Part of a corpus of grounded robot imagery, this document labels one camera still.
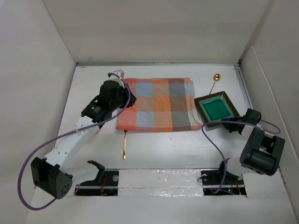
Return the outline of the green square plate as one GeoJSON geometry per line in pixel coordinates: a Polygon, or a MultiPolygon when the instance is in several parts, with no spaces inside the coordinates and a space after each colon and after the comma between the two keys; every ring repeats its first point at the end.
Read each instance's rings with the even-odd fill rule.
{"type": "Polygon", "coordinates": [[[200,118],[207,127],[217,124],[210,122],[239,117],[240,114],[225,91],[220,91],[203,97],[195,98],[194,103],[200,118]]]}

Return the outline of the gold spoon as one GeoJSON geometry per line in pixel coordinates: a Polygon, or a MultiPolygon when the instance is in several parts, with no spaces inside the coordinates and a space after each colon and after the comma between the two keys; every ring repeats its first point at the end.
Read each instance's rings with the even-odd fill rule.
{"type": "Polygon", "coordinates": [[[213,77],[214,83],[213,83],[212,88],[211,88],[211,90],[210,90],[210,92],[209,92],[209,95],[212,94],[212,91],[213,91],[213,88],[214,88],[215,84],[216,84],[220,79],[221,79],[221,75],[220,75],[219,73],[217,73],[217,74],[214,75],[214,77],[213,77]]]}

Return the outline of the orange blue checkered cloth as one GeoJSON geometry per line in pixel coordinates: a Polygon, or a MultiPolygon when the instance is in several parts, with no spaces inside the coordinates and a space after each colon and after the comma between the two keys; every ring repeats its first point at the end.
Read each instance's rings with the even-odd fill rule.
{"type": "Polygon", "coordinates": [[[116,129],[135,132],[196,131],[202,126],[188,78],[126,78],[135,104],[118,117],[116,129]]]}

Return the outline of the gold fork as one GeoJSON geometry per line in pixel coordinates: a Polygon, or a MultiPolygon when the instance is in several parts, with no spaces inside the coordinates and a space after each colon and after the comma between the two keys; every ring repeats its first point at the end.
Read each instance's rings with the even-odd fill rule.
{"type": "Polygon", "coordinates": [[[123,142],[123,156],[122,159],[126,159],[126,136],[127,136],[127,130],[124,130],[124,142],[123,142]]]}

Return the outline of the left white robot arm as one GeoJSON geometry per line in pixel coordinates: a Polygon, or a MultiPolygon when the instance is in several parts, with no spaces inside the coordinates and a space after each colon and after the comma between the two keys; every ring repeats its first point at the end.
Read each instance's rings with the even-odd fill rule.
{"type": "Polygon", "coordinates": [[[63,198],[72,186],[73,175],[68,173],[68,169],[76,154],[112,119],[114,111],[131,107],[135,101],[127,84],[116,80],[105,81],[99,95],[82,111],[74,126],[75,132],[63,137],[42,159],[33,159],[30,166],[34,184],[55,199],[63,198]]]}

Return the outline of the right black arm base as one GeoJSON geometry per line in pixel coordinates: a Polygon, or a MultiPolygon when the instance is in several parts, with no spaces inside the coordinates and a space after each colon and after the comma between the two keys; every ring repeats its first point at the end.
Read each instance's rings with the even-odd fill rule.
{"type": "Polygon", "coordinates": [[[224,162],[218,168],[207,168],[200,171],[201,177],[198,183],[202,184],[205,196],[246,196],[246,189],[243,179],[224,172],[224,162]]]}

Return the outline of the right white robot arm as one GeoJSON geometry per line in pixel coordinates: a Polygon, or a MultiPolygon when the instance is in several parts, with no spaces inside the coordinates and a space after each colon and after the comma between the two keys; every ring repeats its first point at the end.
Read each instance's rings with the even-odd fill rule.
{"type": "MultiPolygon", "coordinates": [[[[230,133],[241,134],[245,127],[244,123],[257,125],[261,117],[260,112],[248,109],[242,117],[226,118],[222,121],[226,121],[223,125],[230,133]]],[[[246,173],[274,175],[279,167],[284,145],[284,139],[262,129],[253,128],[241,156],[221,162],[216,172],[217,181],[226,184],[246,173]]]]}

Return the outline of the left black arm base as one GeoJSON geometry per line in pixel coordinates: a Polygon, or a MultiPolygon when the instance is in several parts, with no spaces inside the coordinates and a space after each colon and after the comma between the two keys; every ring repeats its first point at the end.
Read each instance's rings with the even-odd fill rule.
{"type": "Polygon", "coordinates": [[[94,160],[89,160],[87,163],[96,168],[96,176],[76,184],[74,195],[118,196],[119,170],[105,169],[103,165],[94,160]]]}

